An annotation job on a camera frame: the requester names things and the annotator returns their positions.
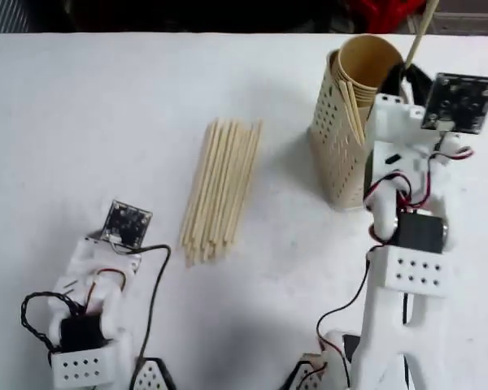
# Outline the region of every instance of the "circuit board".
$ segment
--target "circuit board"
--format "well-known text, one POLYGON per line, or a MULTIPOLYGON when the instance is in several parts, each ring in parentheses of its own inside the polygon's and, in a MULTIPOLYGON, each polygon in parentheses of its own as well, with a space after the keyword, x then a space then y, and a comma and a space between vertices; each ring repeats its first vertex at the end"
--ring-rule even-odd
POLYGON ((488 113, 488 77, 438 73, 421 128, 451 123, 453 132, 479 134, 488 113))
POLYGON ((141 248, 152 213, 113 201, 101 231, 101 239, 129 249, 141 248))

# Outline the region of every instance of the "white table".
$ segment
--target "white table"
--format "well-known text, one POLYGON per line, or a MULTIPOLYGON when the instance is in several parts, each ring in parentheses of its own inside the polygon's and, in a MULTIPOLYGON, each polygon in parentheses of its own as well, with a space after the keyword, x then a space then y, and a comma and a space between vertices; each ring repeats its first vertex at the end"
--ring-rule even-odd
MULTIPOLYGON (((305 129, 339 35, 0 36, 0 389, 50 388, 44 346, 20 303, 52 288, 78 237, 113 198, 154 212, 146 244, 175 245, 204 129, 263 118, 251 195, 228 258, 185 269, 173 255, 147 355, 180 390, 278 388, 315 321, 357 289, 371 245, 363 211, 322 200, 305 129)), ((389 36, 406 54, 412 37, 389 36)), ((488 37, 426 37, 416 63, 488 76, 488 37)), ((464 225, 447 366, 457 390, 488 390, 488 120, 455 174, 464 225)), ((161 253, 143 257, 126 323, 142 339, 161 253)), ((30 318, 44 328, 45 304, 30 318)), ((363 296, 326 323, 358 332, 363 296)))

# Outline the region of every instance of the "ventilation hole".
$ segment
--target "ventilation hole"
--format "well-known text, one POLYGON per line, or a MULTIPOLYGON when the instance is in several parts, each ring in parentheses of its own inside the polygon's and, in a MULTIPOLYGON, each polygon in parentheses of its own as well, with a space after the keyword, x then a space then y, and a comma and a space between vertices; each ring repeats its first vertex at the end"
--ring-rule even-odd
POLYGON ((401 155, 399 154, 393 154, 392 156, 388 157, 388 159, 385 160, 385 164, 391 165, 396 163, 397 161, 401 160, 401 155))

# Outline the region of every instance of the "bundle of wooden sticks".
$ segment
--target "bundle of wooden sticks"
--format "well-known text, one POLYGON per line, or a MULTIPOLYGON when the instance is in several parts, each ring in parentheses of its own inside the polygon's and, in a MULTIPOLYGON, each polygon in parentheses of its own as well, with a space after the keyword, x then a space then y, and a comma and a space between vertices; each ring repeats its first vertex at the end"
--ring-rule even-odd
POLYGON ((208 126, 181 229, 188 267, 216 259, 234 242, 261 131, 261 122, 246 128, 215 120, 208 126))

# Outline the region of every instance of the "red object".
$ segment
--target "red object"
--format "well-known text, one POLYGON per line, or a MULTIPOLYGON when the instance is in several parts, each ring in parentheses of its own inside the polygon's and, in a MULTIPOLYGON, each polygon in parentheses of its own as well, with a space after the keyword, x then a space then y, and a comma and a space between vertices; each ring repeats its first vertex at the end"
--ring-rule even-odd
POLYGON ((353 11, 367 20, 367 33, 392 33, 403 20, 426 0, 349 0, 353 11))

